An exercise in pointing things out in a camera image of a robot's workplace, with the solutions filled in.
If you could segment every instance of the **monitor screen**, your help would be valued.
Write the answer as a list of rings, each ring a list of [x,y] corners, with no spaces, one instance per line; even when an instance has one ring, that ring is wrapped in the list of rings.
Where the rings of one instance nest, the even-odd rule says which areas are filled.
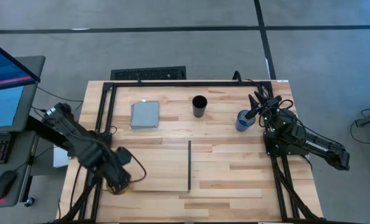
[[[0,48],[0,90],[39,82],[39,78]]]

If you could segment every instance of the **computer mouse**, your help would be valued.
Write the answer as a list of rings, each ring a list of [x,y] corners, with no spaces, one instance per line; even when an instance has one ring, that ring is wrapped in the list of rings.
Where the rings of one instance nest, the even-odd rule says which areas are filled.
[[[17,174],[15,171],[8,170],[5,171],[0,176],[0,199],[4,198],[9,190],[12,187],[12,184],[15,182]]]

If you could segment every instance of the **monitor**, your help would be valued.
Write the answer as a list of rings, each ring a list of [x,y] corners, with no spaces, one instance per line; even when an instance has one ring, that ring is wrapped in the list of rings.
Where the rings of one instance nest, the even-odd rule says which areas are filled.
[[[0,90],[40,82],[40,78],[0,48]]]

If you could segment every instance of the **black cup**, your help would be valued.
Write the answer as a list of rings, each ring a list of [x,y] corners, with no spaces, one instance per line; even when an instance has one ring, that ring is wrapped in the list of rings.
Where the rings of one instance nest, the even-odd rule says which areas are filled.
[[[201,118],[206,110],[207,99],[204,96],[195,96],[192,100],[193,115],[197,118]]]

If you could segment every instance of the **wooden tabletop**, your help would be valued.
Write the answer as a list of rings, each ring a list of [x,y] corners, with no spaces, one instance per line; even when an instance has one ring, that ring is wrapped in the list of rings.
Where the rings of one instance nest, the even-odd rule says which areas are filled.
[[[88,83],[79,123],[89,130],[95,127],[102,85],[102,81]],[[272,81],[272,86],[274,95],[281,95],[284,100],[293,99],[288,82]],[[146,153],[187,149],[187,142],[191,141],[191,190],[132,190],[123,195],[111,195],[102,190],[97,221],[281,221],[271,161],[263,143],[263,128],[258,121],[244,132],[236,131],[234,126],[237,113],[250,109],[247,95],[256,90],[252,86],[119,87],[112,119],[112,125],[118,130],[113,135],[112,149],[118,146],[140,149],[139,155],[143,154],[146,160]],[[203,95],[208,100],[201,118],[192,115],[191,100],[196,95]],[[160,102],[158,128],[130,128],[131,105],[142,100]],[[321,217],[310,165],[300,156],[288,156],[288,160],[296,192],[311,211]],[[78,162],[72,160],[60,199],[62,214],[69,209],[77,168]],[[76,184],[75,200],[83,190],[85,174],[86,170],[82,169]],[[283,191],[288,216],[291,217],[288,194]],[[87,205],[86,217],[90,216],[92,198],[93,194]]]

